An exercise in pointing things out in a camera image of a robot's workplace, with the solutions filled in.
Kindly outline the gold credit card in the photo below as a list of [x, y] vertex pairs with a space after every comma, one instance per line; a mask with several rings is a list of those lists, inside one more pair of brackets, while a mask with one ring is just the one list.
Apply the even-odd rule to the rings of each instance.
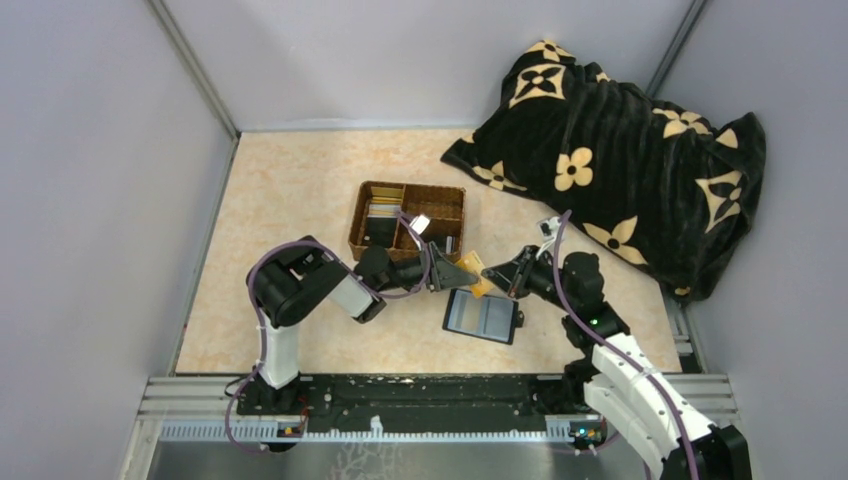
[[483, 270], [486, 266], [476, 251], [472, 250], [466, 253], [455, 265], [477, 277], [476, 282], [469, 286], [475, 298], [480, 299], [495, 288], [495, 285], [483, 275]]

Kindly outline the black leather card holder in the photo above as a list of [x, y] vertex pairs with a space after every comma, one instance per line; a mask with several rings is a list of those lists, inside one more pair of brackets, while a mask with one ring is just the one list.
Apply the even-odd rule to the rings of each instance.
[[447, 332], [499, 344], [511, 345], [525, 316], [519, 304], [505, 297], [453, 289], [448, 298], [442, 329]]

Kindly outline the brown wicker divided basket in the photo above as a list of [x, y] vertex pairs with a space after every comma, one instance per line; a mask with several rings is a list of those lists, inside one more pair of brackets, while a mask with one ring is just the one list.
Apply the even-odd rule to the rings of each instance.
[[[452, 235], [457, 238], [457, 252], [445, 256], [451, 261], [457, 261], [464, 246], [464, 220], [466, 207], [466, 191], [461, 187], [427, 185], [415, 183], [397, 183], [385, 181], [365, 181], [358, 188], [354, 207], [353, 219], [348, 234], [348, 245], [354, 259], [361, 258], [365, 249], [363, 234], [367, 217], [368, 205], [372, 202], [371, 187], [385, 186], [403, 188], [404, 194], [401, 211], [396, 217], [397, 228], [394, 243], [389, 251], [392, 259], [400, 260], [415, 256], [420, 252], [425, 242], [432, 242], [435, 236]], [[416, 235], [409, 226], [409, 221], [417, 215], [426, 215], [431, 219], [427, 230]]]

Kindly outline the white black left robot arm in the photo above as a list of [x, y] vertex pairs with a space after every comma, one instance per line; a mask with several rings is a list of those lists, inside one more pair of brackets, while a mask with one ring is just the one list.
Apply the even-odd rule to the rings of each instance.
[[367, 323], [388, 299], [471, 286], [478, 280], [433, 242], [400, 260], [385, 247], [368, 246], [354, 267], [312, 236], [284, 243], [262, 257], [246, 278], [259, 320], [257, 376], [273, 390], [295, 382], [300, 374], [299, 324], [326, 300]]

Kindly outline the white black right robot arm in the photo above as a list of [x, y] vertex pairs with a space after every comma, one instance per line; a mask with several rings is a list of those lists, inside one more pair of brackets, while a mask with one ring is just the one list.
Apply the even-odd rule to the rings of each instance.
[[482, 275], [512, 299], [536, 295], [565, 310], [566, 336], [585, 355], [564, 369], [567, 398], [609, 421], [652, 478], [752, 478], [743, 434], [719, 426], [681, 395], [605, 299], [597, 255], [575, 252], [558, 261], [527, 246]]

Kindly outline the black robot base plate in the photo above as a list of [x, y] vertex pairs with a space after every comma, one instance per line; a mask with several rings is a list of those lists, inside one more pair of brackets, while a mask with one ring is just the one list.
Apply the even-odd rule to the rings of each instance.
[[280, 390], [257, 377], [235, 398], [240, 415], [294, 415], [309, 433], [363, 432], [377, 418], [398, 434], [545, 432], [597, 444], [610, 436], [560, 375], [302, 374]]

